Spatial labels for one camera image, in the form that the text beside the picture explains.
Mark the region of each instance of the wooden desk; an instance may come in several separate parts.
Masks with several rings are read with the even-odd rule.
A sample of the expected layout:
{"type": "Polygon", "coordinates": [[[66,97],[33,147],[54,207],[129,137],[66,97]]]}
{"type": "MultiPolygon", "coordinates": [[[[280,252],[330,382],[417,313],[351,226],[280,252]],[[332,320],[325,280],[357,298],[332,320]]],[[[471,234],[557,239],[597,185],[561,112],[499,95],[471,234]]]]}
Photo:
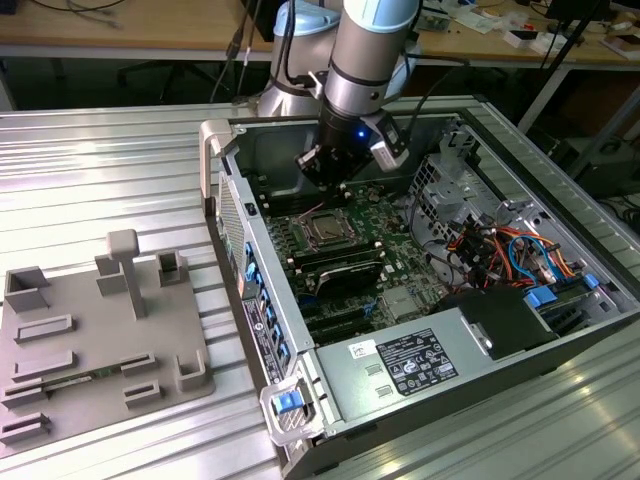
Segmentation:
{"type": "MultiPolygon", "coordinates": [[[[497,2],[478,0],[477,3],[482,5],[497,2]]],[[[529,16],[529,23],[539,31],[546,31],[547,26],[552,22],[531,8],[516,4],[514,0],[506,0],[502,5],[493,7],[491,10],[501,14],[513,11],[525,13],[529,16]]],[[[572,49],[565,60],[566,64],[573,68],[585,69],[598,66],[615,69],[619,66],[640,70],[640,62],[629,62],[626,58],[603,46],[600,43],[600,40],[604,38],[603,33],[589,32],[597,27],[595,24],[590,25],[584,34],[585,42],[572,49]]],[[[514,68],[539,67],[544,57],[530,49],[512,47],[502,39],[504,35],[502,32],[492,31],[483,35],[456,22],[451,23],[449,31],[451,33],[423,32],[420,35],[420,45],[424,53],[464,57],[478,66],[481,66],[482,62],[490,62],[491,66],[495,62],[503,62],[514,68]]]]}
{"type": "MultiPolygon", "coordinates": [[[[42,2],[65,6],[61,0],[42,2]]],[[[111,10],[110,18],[122,28],[21,0],[16,15],[0,15],[0,56],[7,45],[224,52],[240,24],[243,7],[239,0],[127,0],[111,10]]],[[[101,18],[96,13],[92,16],[101,18]]],[[[271,44],[256,33],[254,49],[270,51],[271,44]]]]}
{"type": "MultiPolygon", "coordinates": [[[[65,4],[62,0],[42,1],[51,5],[65,4]]],[[[478,0],[478,3],[482,5],[488,1],[478,0]]],[[[506,0],[493,9],[501,13],[525,12],[539,30],[545,30],[549,23],[531,8],[519,6],[514,0],[506,0]]],[[[240,0],[127,0],[113,7],[112,11],[113,19],[122,28],[114,29],[69,12],[57,12],[29,0],[21,0],[15,16],[0,16],[0,58],[223,60],[229,40],[240,23],[243,7],[240,0]]],[[[513,48],[502,40],[499,32],[482,35],[455,22],[452,22],[450,32],[423,32],[420,44],[424,53],[464,57],[478,67],[538,68],[542,60],[542,55],[531,50],[513,48]]],[[[570,70],[640,70],[640,62],[629,62],[602,46],[599,41],[603,34],[587,33],[585,37],[585,43],[574,47],[519,125],[524,131],[570,70]]],[[[269,61],[270,51],[271,44],[256,32],[251,59],[269,61]]],[[[6,106],[2,107],[0,78],[0,111],[6,109],[6,106]]]]}

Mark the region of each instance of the clutter on desk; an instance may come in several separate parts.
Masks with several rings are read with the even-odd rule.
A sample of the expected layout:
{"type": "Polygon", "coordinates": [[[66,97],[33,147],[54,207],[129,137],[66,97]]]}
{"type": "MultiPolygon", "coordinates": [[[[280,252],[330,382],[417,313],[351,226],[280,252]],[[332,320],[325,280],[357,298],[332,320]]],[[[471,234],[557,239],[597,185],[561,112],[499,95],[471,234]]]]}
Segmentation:
{"type": "Polygon", "coordinates": [[[441,8],[423,7],[418,28],[427,32],[447,32],[451,24],[451,17],[441,8]]]}
{"type": "Polygon", "coordinates": [[[638,33],[635,35],[610,35],[604,37],[601,43],[627,60],[640,60],[640,34],[638,33]]]}
{"type": "Polygon", "coordinates": [[[530,48],[538,38],[538,32],[531,30],[509,30],[502,37],[509,45],[515,48],[530,48]]]}
{"type": "Polygon", "coordinates": [[[567,43],[567,38],[563,35],[554,35],[549,32],[538,32],[538,36],[531,43],[531,50],[538,52],[540,55],[546,55],[547,52],[549,54],[557,54],[562,50],[565,43],[567,43]]]}

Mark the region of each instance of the blue clip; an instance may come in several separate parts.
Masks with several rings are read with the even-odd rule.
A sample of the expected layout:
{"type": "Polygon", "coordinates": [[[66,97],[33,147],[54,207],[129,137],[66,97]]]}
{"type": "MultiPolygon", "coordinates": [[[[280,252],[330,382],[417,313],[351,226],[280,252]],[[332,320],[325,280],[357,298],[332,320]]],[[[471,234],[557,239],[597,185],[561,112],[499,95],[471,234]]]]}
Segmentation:
{"type": "Polygon", "coordinates": [[[591,290],[598,288],[598,285],[600,285],[600,281],[592,273],[587,273],[584,276],[584,283],[586,283],[587,287],[591,290]]]}
{"type": "Polygon", "coordinates": [[[555,302],[558,297],[556,297],[555,293],[553,293],[549,287],[537,287],[529,290],[529,293],[524,299],[533,308],[539,308],[547,303],[555,302]]]}
{"type": "Polygon", "coordinates": [[[280,344],[280,353],[282,353],[282,356],[284,358],[289,358],[289,349],[287,348],[287,344],[286,343],[281,343],[280,344]]]}
{"type": "Polygon", "coordinates": [[[256,266],[255,262],[251,262],[247,266],[247,271],[244,273],[244,278],[247,280],[247,282],[252,282],[253,280],[255,280],[257,269],[258,267],[256,266]]]}
{"type": "Polygon", "coordinates": [[[276,413],[282,415],[304,407],[304,400],[302,399],[302,394],[294,390],[274,398],[273,406],[276,408],[276,413]]]}
{"type": "Polygon", "coordinates": [[[267,324],[269,325],[269,328],[273,326],[273,322],[275,321],[276,321],[276,312],[273,311],[272,306],[268,306],[267,307],[267,324]]]}
{"type": "Polygon", "coordinates": [[[280,325],[278,325],[277,323],[273,326],[273,331],[276,334],[276,341],[280,340],[282,338],[282,329],[280,328],[280,325]]]}

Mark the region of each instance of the power supply label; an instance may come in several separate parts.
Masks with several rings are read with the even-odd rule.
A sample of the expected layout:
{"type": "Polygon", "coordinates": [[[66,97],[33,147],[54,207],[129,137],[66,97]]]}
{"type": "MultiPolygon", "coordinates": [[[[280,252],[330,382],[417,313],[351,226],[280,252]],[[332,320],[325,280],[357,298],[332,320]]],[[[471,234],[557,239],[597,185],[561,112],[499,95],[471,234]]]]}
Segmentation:
{"type": "Polygon", "coordinates": [[[405,397],[458,376],[430,328],[377,348],[396,389],[405,397]]]}

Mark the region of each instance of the metal workbench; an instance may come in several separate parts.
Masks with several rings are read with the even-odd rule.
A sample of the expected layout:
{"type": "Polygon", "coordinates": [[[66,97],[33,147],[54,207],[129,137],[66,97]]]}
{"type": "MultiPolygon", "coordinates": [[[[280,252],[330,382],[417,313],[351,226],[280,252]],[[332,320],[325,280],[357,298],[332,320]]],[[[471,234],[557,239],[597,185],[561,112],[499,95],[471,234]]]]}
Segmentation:
{"type": "MultiPolygon", "coordinates": [[[[487,129],[504,129],[499,113],[471,97],[428,103],[470,108],[487,129]]],[[[0,282],[4,271],[25,265],[40,265],[48,275],[91,269],[93,256],[104,253],[106,232],[114,229],[137,229],[142,255],[178,248],[188,257],[217,386],[210,397],[2,459],[3,480],[280,477],[198,190],[200,123],[246,115],[228,106],[0,115],[0,282]]],[[[526,138],[502,135],[501,141],[640,275],[632,234],[613,229],[595,202],[540,163],[540,152],[526,138]]],[[[494,183],[517,198],[519,186],[498,171],[494,183]]],[[[319,478],[638,478],[638,398],[636,324],[555,372],[319,478]]]]}

